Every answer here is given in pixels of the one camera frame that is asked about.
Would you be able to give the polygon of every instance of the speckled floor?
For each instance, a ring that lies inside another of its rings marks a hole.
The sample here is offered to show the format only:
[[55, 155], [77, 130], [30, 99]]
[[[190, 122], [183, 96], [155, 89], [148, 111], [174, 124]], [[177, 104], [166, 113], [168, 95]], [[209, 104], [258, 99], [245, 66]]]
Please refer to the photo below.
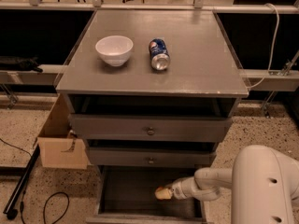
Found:
[[[55, 98], [21, 97], [12, 110], [7, 110], [7, 98], [0, 96], [0, 137], [12, 145], [32, 153], [32, 144], [50, 112]], [[220, 143], [217, 158], [212, 167], [230, 168], [238, 151], [249, 145], [265, 145], [299, 159], [298, 127], [281, 104], [270, 106], [271, 119], [264, 117], [260, 104], [242, 103], [236, 110], [230, 131]], [[0, 142], [0, 165], [24, 166], [29, 155]], [[17, 183], [16, 178], [0, 176], [0, 209], [4, 210]], [[40, 159], [31, 174], [24, 197], [26, 223], [43, 223], [43, 205], [51, 194], [64, 191], [70, 196], [70, 205], [59, 223], [85, 223], [95, 210], [99, 179], [95, 167], [87, 170], [46, 169]], [[231, 191], [222, 189], [222, 196], [213, 202], [205, 202], [207, 221], [215, 224], [230, 223]], [[55, 220], [64, 210], [66, 199], [53, 199], [47, 207], [47, 221]], [[299, 223], [299, 208], [293, 208], [295, 223]], [[0, 215], [0, 223], [21, 223], [20, 215], [8, 221]]]

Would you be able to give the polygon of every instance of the power cord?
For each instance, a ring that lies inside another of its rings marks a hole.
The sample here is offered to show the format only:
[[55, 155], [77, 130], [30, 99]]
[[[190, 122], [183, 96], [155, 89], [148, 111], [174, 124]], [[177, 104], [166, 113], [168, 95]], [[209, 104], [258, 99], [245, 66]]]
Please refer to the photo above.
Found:
[[[21, 222], [22, 222], [22, 224], [26, 224], [26, 222], [25, 222], [24, 219], [23, 219], [23, 215], [22, 215], [23, 210], [24, 210], [24, 202], [23, 202], [24, 194], [25, 194], [25, 192], [24, 192], [23, 195], [22, 195], [21, 203], [20, 203], [20, 212], [21, 212]], [[56, 195], [60, 195], [60, 194], [63, 194], [63, 195], [66, 197], [66, 199], [67, 199], [67, 205], [66, 205], [66, 208], [65, 208], [64, 212], [62, 213], [62, 215], [61, 215], [60, 217], [58, 217], [58, 218], [57, 218], [54, 222], [52, 222], [51, 224], [55, 224], [55, 223], [57, 223], [59, 220], [61, 220], [61, 219], [64, 217], [65, 213], [67, 212], [67, 210], [68, 210], [68, 206], [69, 206], [69, 196], [68, 196], [65, 192], [62, 192], [62, 191], [55, 192], [54, 194], [50, 195], [49, 198], [45, 201], [44, 208], [43, 208], [43, 220], [44, 220], [44, 224], [47, 224], [47, 223], [46, 223], [46, 207], [47, 207], [48, 201], [49, 201], [52, 197], [54, 197], [54, 196], [56, 196]]]
[[[272, 58], [273, 58], [273, 50], [274, 50], [274, 45], [275, 45], [275, 41], [277, 39], [277, 33], [278, 33], [278, 27], [279, 27], [279, 14], [278, 14], [278, 10], [277, 8], [273, 5], [273, 4], [265, 4], [266, 6], [273, 8], [277, 14], [277, 25], [275, 28], [275, 32], [273, 34], [273, 39], [272, 39], [272, 45], [271, 45], [271, 52], [270, 52], [270, 60], [269, 60], [269, 64], [268, 64], [268, 68], [267, 68], [267, 72], [269, 73], [270, 68], [271, 68], [271, 64], [272, 64]], [[252, 86], [247, 86], [248, 89], [254, 88], [258, 85], [260, 85], [266, 78], [266, 75], [257, 83], [255, 83]]]
[[44, 204], [44, 210], [43, 210], [44, 224], [46, 224], [46, 207], [47, 207], [47, 203], [48, 203], [48, 201], [52, 197], [54, 197], [56, 195], [59, 195], [59, 194], [63, 194], [66, 197], [66, 199], [67, 199], [67, 206], [66, 206], [63, 214], [57, 220], [55, 220], [54, 222], [52, 222], [51, 224], [57, 223], [60, 219], [62, 219], [64, 217], [65, 213], [67, 212], [68, 206], [69, 206], [69, 197], [68, 197], [68, 195], [65, 192], [62, 192], [62, 191], [55, 192], [54, 194], [52, 194], [52, 195], [49, 196], [49, 198], [46, 200], [46, 202]]
[[13, 146], [13, 145], [9, 144], [8, 142], [4, 141], [2, 138], [0, 138], [0, 141], [1, 141], [2, 143], [4, 143], [5, 145], [7, 145], [7, 146], [14, 147], [14, 148], [16, 148], [16, 149], [18, 149], [18, 150], [20, 150], [20, 151], [22, 151], [22, 152], [27, 153], [27, 154], [30, 156], [30, 158], [31, 158], [31, 153], [30, 153], [30, 152], [28, 152], [28, 151], [26, 151], [26, 150], [24, 150], [24, 149], [22, 149], [22, 148], [20, 148], [20, 147]]

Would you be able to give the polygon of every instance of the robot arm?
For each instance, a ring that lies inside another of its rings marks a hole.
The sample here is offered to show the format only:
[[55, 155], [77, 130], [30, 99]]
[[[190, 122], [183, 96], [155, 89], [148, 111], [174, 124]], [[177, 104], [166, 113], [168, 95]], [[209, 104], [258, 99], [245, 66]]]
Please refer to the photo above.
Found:
[[220, 187], [232, 190], [232, 224], [293, 224], [292, 203], [299, 204], [299, 162], [269, 147], [250, 146], [232, 169], [203, 168], [156, 190], [158, 199], [212, 201]]

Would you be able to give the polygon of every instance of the black cable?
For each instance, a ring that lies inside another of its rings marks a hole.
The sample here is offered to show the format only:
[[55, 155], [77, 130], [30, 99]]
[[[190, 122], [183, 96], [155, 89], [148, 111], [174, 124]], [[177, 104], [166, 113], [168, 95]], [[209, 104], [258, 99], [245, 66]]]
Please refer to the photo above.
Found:
[[54, 196], [56, 196], [56, 195], [58, 195], [58, 194], [63, 194], [63, 195], [66, 197], [66, 199], [67, 199], [67, 206], [66, 206], [66, 208], [65, 208], [65, 210], [64, 210], [64, 212], [63, 212], [63, 214], [62, 214], [57, 220], [55, 220], [52, 224], [55, 224], [55, 223], [57, 223], [60, 219], [62, 219], [62, 218], [64, 217], [65, 213], [66, 213], [67, 210], [68, 210], [68, 206], [69, 206], [69, 197], [68, 197], [68, 195], [67, 195], [65, 192], [62, 192], [62, 191], [55, 192], [54, 194], [52, 194], [52, 195], [49, 196], [49, 198], [46, 200], [46, 202], [45, 202], [45, 204], [44, 204], [44, 210], [43, 210], [44, 224], [46, 224], [46, 206], [47, 206], [47, 203], [48, 203], [48, 201], [49, 201], [52, 197], [54, 197]]
[[8, 142], [4, 141], [2, 138], [0, 138], [0, 141], [3, 142], [7, 146], [14, 147], [14, 148], [16, 148], [16, 149], [18, 149], [18, 150], [20, 150], [22, 152], [25, 152], [25, 153], [29, 154], [29, 156], [31, 157], [31, 153], [30, 152], [28, 152], [28, 151], [26, 151], [26, 150], [24, 150], [24, 149], [22, 149], [20, 147], [13, 146], [13, 145], [9, 144]]
[[21, 214], [21, 223], [22, 223], [22, 224], [26, 224], [26, 222], [25, 222], [25, 220], [24, 220], [24, 218], [23, 218], [23, 216], [22, 216], [22, 213], [23, 213], [24, 208], [25, 208], [25, 205], [24, 205], [24, 201], [23, 201], [23, 200], [24, 200], [24, 196], [25, 196], [25, 194], [26, 194], [26, 190], [27, 190], [27, 186], [28, 186], [28, 181], [29, 181], [29, 180], [26, 181], [26, 184], [25, 184], [25, 187], [24, 187], [24, 191], [23, 191], [22, 196], [21, 196], [20, 207], [19, 207], [19, 209], [20, 209], [20, 214]]

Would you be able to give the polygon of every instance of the soda can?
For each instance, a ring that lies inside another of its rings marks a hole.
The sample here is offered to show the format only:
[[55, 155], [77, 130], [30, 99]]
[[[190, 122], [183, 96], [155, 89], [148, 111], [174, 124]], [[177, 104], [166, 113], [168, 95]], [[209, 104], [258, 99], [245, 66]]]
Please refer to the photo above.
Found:
[[169, 66], [170, 57], [162, 39], [156, 38], [149, 43], [149, 54], [152, 68], [162, 71]]

